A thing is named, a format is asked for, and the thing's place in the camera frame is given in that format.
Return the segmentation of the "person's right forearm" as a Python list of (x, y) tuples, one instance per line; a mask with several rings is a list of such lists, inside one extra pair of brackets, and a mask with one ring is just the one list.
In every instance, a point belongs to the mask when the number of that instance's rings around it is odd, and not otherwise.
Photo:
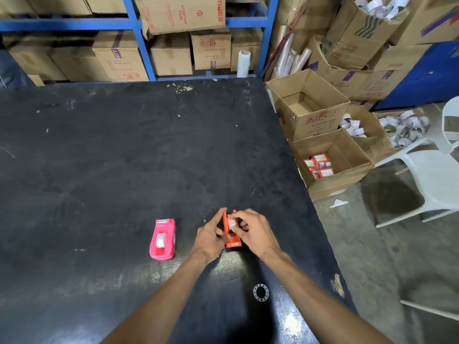
[(280, 249), (268, 248), (258, 256), (278, 277), (321, 344), (393, 344), (319, 287)]

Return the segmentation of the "cardboard box with red print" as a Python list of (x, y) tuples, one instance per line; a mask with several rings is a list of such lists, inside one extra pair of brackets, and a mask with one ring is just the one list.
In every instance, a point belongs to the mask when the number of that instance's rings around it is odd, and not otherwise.
[(225, 27), (226, 0), (134, 0), (145, 39)]

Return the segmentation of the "blue metal shelf rack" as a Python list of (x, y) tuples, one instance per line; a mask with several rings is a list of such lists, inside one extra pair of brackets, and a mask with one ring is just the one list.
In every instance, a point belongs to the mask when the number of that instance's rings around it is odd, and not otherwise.
[[(249, 3), (248, 17), (227, 17), (227, 28), (261, 28), (263, 37), (256, 70), (248, 77), (260, 77), (264, 73), (264, 65), (267, 58), (268, 46), (272, 34), (279, 0), (230, 0), (230, 3)], [(26, 18), (0, 19), (0, 32), (70, 32), (70, 31), (111, 31), (132, 30), (135, 34), (140, 55), (150, 81), (188, 81), (188, 80), (220, 80), (236, 78), (235, 74), (215, 75), (213, 69), (206, 70), (205, 75), (188, 75), (171, 77), (158, 77), (154, 72), (152, 61), (148, 58), (146, 40), (142, 35), (140, 16), (135, 11), (133, 0), (123, 0), (127, 10), (126, 18), (64, 18), (52, 16), (50, 18)]]

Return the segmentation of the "white plastic chair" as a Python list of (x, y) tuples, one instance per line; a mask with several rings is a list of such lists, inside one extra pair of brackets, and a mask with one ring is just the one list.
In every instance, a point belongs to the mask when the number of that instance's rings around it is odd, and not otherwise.
[(429, 130), (421, 139), (376, 163), (375, 167), (379, 167), (400, 159), (410, 171), (424, 199), (419, 208), (376, 224), (376, 228), (428, 211), (442, 212), (422, 219), (423, 223), (459, 211), (459, 162), (451, 156), (451, 152), (459, 147), (459, 140), (454, 143), (448, 140), (444, 130), (445, 117), (459, 118), (459, 96), (444, 105), (439, 118), (431, 121)]

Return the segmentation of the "pink tape dispenser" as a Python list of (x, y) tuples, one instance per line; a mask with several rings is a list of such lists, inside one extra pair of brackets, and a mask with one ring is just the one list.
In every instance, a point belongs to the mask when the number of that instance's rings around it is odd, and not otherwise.
[[(167, 234), (167, 240), (164, 249), (156, 248), (156, 237), (158, 233), (164, 232)], [(176, 252), (176, 225), (174, 219), (156, 220), (149, 254), (155, 260), (170, 260)]]

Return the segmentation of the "small cardboard box red label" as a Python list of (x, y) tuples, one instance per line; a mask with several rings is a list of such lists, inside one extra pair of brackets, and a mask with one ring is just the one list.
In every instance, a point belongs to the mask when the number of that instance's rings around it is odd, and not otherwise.
[(227, 28), (190, 32), (195, 70), (231, 67), (231, 32)]

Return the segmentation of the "white stretch film roll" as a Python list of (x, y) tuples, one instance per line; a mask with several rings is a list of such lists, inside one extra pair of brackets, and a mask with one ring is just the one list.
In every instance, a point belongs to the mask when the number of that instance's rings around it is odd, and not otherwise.
[(249, 75), (251, 65), (251, 53), (248, 50), (241, 50), (238, 53), (237, 78), (246, 78)]

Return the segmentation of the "empty open cardboard box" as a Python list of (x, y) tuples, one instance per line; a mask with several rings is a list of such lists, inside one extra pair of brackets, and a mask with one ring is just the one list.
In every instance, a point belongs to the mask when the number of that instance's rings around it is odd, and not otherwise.
[(274, 111), (291, 141), (338, 129), (350, 100), (311, 69), (266, 82)]

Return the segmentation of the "tall open box green print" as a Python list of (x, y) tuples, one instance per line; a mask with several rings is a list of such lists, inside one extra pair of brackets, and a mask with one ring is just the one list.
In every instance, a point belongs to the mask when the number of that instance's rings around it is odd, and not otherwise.
[(362, 70), (409, 15), (408, 5), (392, 20), (370, 16), (354, 0), (343, 0), (321, 50), (334, 67)]

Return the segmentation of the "cardboard box with purple stripe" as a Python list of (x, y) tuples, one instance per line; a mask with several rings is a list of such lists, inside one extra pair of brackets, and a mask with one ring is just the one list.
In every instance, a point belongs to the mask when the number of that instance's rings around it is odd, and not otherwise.
[(132, 30), (99, 31), (92, 50), (111, 81), (149, 81)]

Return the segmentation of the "open cardboard box of packets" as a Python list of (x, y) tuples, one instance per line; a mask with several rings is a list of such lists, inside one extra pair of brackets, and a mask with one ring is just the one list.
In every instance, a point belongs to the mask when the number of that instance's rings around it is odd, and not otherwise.
[[(359, 145), (342, 129), (288, 143), (312, 201), (347, 190), (363, 179), (375, 166)], [(314, 155), (327, 156), (334, 174), (317, 179), (305, 163), (306, 159)]]

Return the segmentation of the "person's left hand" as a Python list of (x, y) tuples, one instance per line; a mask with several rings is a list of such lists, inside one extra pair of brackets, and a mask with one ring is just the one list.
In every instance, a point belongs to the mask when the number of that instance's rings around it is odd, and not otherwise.
[(191, 259), (199, 261), (203, 267), (214, 261), (225, 248), (219, 247), (217, 244), (217, 235), (224, 234), (224, 231), (217, 227), (217, 224), (226, 210), (226, 207), (220, 208), (215, 216), (197, 231), (197, 237), (191, 250)]

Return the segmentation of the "person's right hand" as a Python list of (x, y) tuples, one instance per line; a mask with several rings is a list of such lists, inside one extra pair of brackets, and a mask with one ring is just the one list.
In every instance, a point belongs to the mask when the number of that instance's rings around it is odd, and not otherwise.
[(229, 218), (246, 220), (249, 231), (237, 233), (249, 249), (267, 266), (279, 258), (281, 249), (266, 217), (252, 209), (239, 210)]

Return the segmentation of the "orange tape dispenser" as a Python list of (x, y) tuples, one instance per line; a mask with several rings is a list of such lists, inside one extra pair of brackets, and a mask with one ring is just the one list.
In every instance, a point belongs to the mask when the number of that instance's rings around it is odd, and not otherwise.
[(229, 226), (228, 226), (228, 219), (229, 219), (229, 215), (232, 214), (232, 213), (235, 213), (236, 210), (233, 210), (231, 213), (227, 213), (227, 211), (225, 211), (223, 213), (223, 217), (222, 217), (222, 220), (223, 220), (223, 231), (225, 234), (228, 234), (230, 235), (230, 241), (229, 243), (226, 244), (226, 248), (238, 248), (238, 247), (241, 247), (242, 246), (242, 242), (241, 242), (241, 239), (240, 237), (233, 231), (229, 231)]

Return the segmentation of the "cardboard box with purple label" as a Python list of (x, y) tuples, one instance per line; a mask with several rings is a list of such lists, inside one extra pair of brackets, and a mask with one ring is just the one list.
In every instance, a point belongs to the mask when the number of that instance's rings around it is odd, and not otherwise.
[(370, 75), (351, 101), (383, 100), (409, 74), (432, 44), (409, 46), (386, 42), (367, 63)]

